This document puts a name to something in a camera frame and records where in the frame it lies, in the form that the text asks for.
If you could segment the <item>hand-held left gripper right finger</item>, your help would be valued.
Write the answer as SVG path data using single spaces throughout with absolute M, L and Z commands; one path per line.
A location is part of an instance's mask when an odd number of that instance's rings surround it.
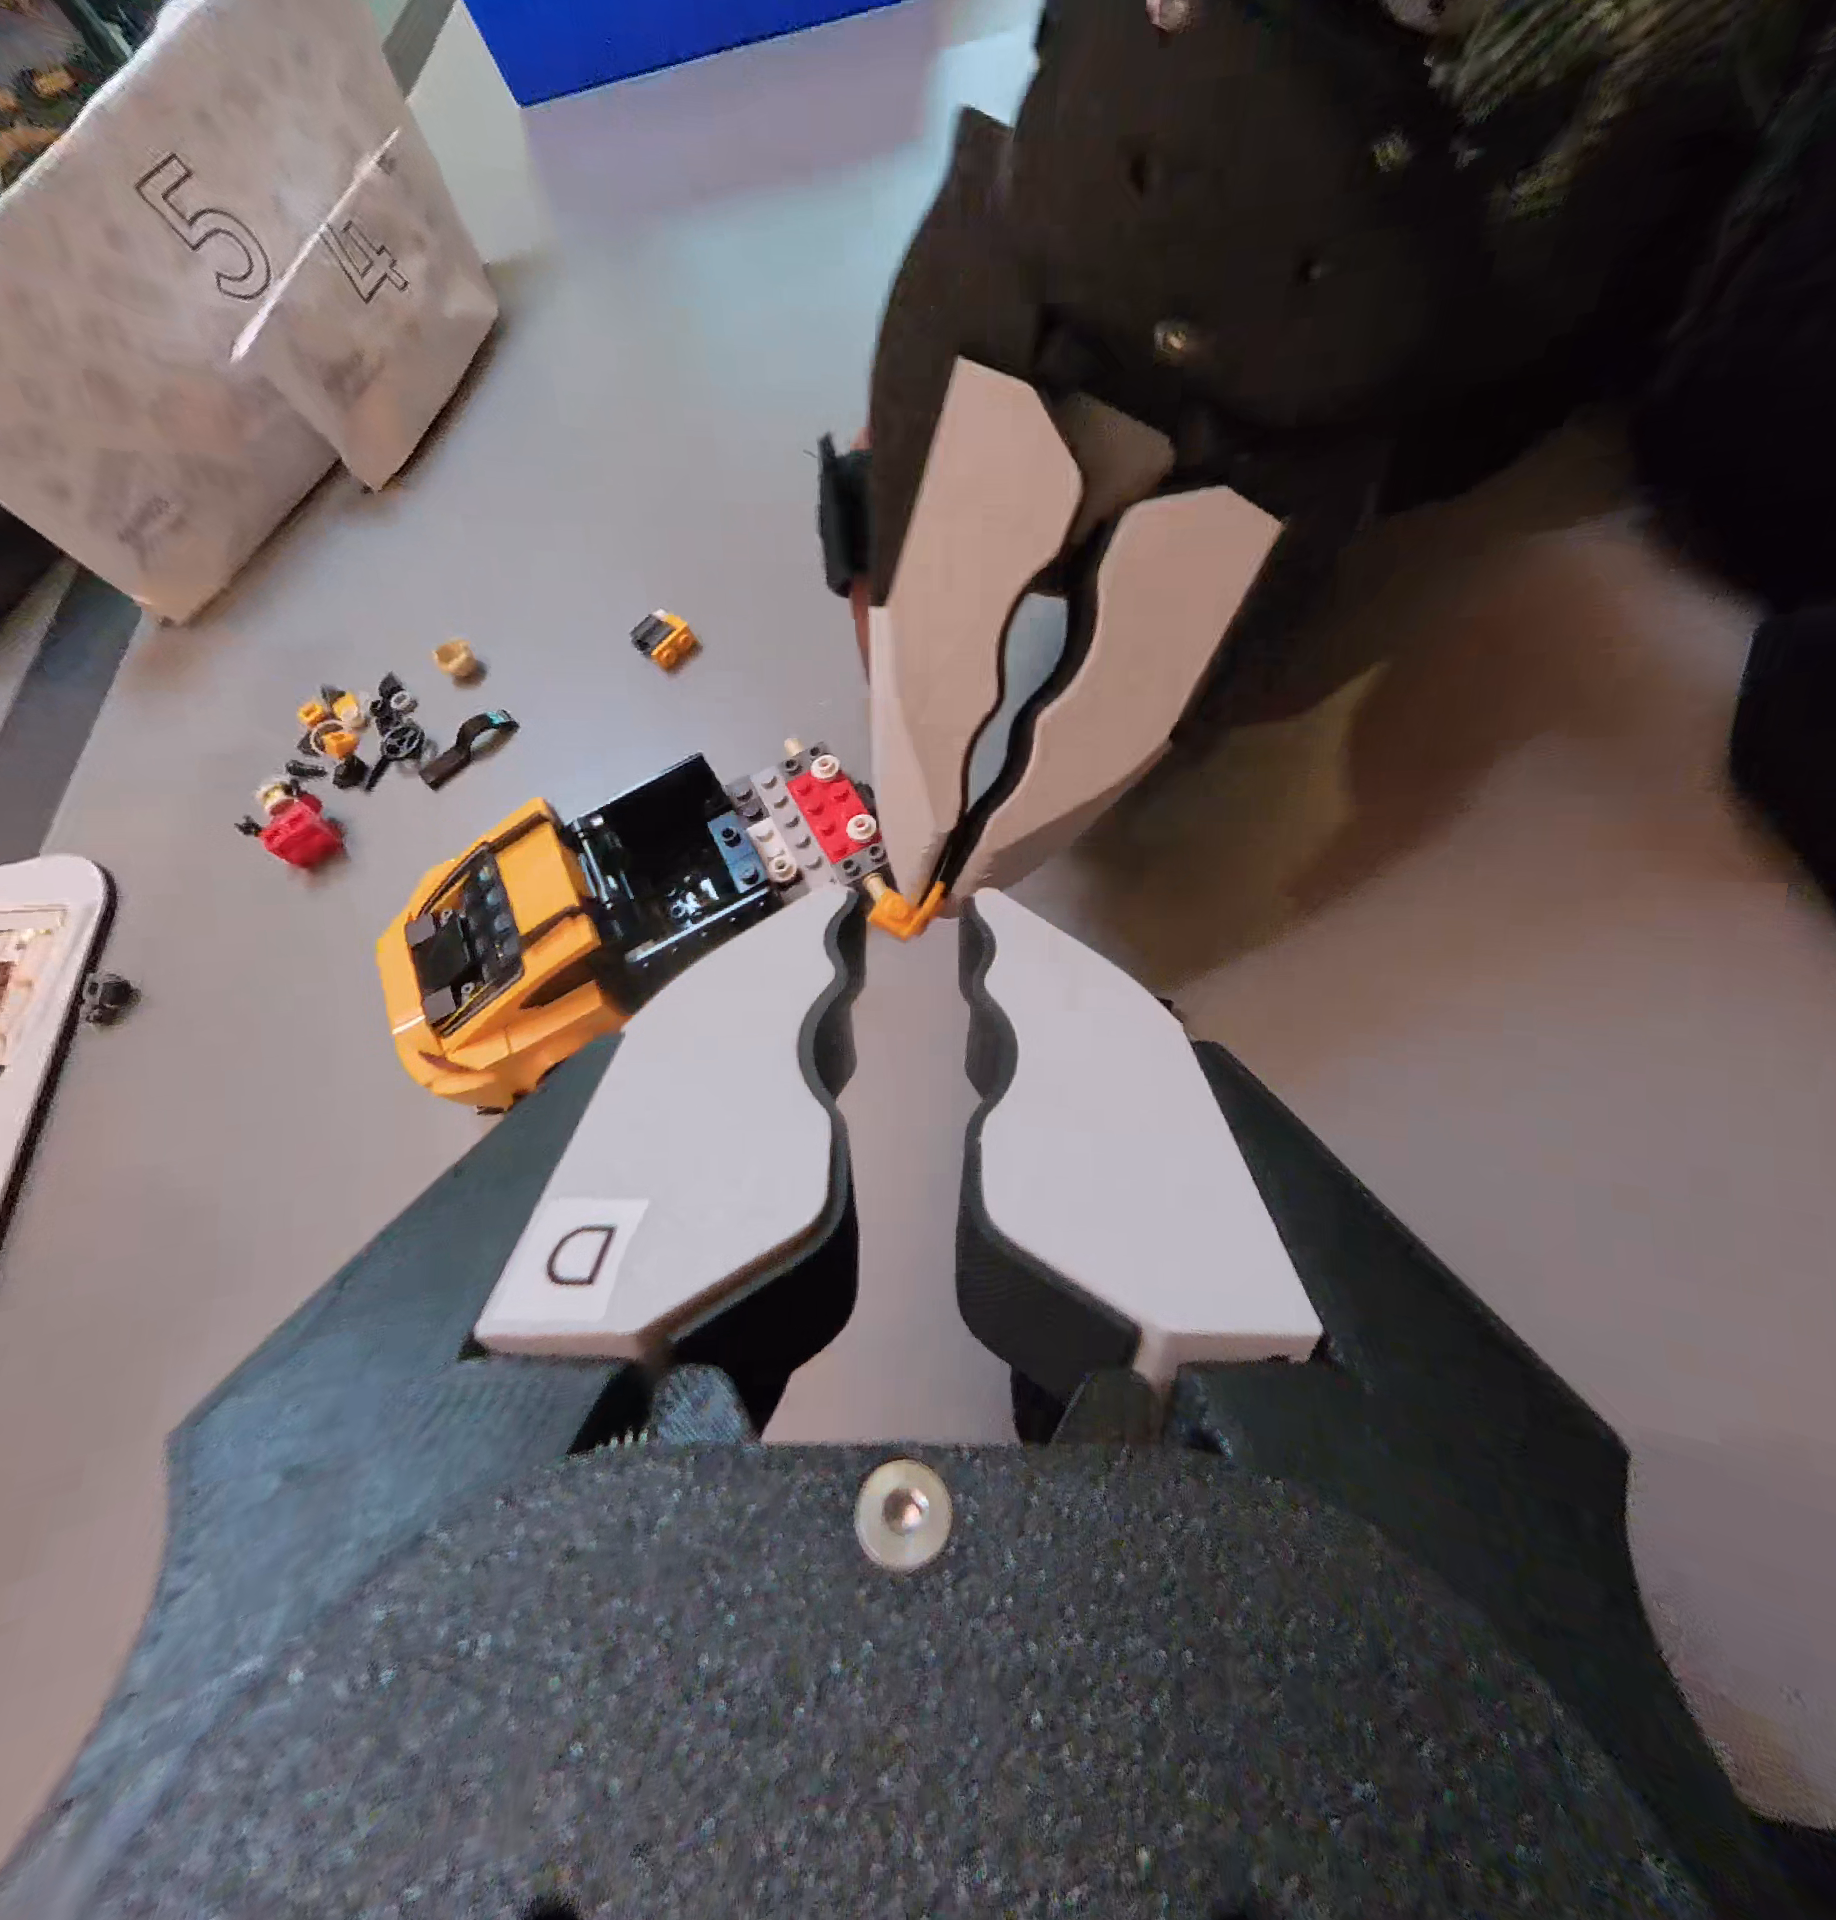
M 1304 1362 L 1322 1321 L 1186 1027 L 1007 893 L 957 919 L 955 1299 L 1032 1388 Z

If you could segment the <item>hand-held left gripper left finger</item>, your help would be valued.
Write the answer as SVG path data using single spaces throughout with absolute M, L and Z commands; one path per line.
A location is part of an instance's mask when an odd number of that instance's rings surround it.
M 840 1212 L 839 1091 L 861 900 L 818 886 L 621 1030 L 484 1302 L 499 1355 L 644 1361 Z

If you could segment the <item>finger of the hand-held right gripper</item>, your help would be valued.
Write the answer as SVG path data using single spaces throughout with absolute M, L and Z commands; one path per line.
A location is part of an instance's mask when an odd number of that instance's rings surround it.
M 1069 848 L 1169 752 L 1284 523 L 1232 488 L 1149 497 L 1071 590 L 1068 644 L 1011 728 L 953 888 L 1005 888 Z
M 935 885 L 1000 699 L 1010 616 L 1069 539 L 1082 487 L 1030 384 L 953 364 L 887 598 L 871 612 L 873 778 L 902 888 Z

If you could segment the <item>yellow black lego car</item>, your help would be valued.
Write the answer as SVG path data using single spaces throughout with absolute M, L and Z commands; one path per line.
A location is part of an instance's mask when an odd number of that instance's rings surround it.
M 574 819 L 519 808 L 377 941 L 400 1064 L 431 1095 L 508 1111 L 799 896 L 887 878 L 876 815 L 822 744 L 732 780 L 694 754 Z

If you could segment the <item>black lego arch piece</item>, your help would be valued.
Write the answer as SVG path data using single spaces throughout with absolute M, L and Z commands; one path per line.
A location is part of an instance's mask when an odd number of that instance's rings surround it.
M 480 762 L 520 730 L 519 720 L 501 707 L 473 710 L 461 722 L 449 747 L 421 765 L 421 780 L 428 790 L 442 790 L 465 768 Z

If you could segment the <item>red lego seat piece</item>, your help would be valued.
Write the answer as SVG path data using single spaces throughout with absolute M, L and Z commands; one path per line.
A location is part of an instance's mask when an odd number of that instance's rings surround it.
M 347 850 L 341 825 L 326 805 L 301 784 L 271 780 L 255 794 L 255 811 L 242 815 L 235 830 L 257 839 L 280 864 L 310 871 Z

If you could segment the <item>pile of small lego parts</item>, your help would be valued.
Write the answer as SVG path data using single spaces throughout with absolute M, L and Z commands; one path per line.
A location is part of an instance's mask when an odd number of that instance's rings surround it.
M 298 728 L 284 773 L 290 787 L 326 780 L 344 792 L 373 792 L 395 767 L 419 772 L 428 752 L 421 703 L 398 675 L 370 689 L 323 684 L 298 707 Z

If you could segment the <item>lego sticker sheet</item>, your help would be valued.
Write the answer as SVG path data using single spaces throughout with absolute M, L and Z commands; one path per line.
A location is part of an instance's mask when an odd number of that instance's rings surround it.
M 0 1078 L 44 1004 L 67 931 L 63 903 L 0 903 Z

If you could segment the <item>lego set box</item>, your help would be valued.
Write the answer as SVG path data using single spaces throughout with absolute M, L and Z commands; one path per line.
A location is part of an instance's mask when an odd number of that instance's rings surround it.
M 89 2 L 0 2 L 0 196 L 129 61 L 120 19 Z

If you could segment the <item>blue storage bin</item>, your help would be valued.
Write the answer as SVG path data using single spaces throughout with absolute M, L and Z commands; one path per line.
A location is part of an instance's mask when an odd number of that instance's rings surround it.
M 520 107 L 632 82 L 887 2 L 465 2 Z

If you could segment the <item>small white paper bag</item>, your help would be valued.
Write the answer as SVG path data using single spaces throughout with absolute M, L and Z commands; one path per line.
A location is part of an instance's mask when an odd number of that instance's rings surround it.
M 231 364 L 377 493 L 415 455 L 497 314 L 438 158 L 405 117 L 260 299 Z

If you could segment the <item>white stand base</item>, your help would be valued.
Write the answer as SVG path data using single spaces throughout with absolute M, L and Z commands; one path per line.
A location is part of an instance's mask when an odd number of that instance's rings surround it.
M 68 931 L 55 973 L 14 1067 L 0 1078 L 0 1243 L 46 1119 L 52 1089 L 82 1022 L 82 988 L 95 973 L 113 913 L 108 870 L 82 854 L 0 864 L 0 903 L 63 903 Z

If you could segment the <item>large white paper bag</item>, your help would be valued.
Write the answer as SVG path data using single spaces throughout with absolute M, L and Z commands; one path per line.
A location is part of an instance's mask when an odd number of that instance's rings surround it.
M 336 460 L 238 357 L 405 97 L 361 2 L 170 3 L 0 196 L 0 505 L 160 620 Z

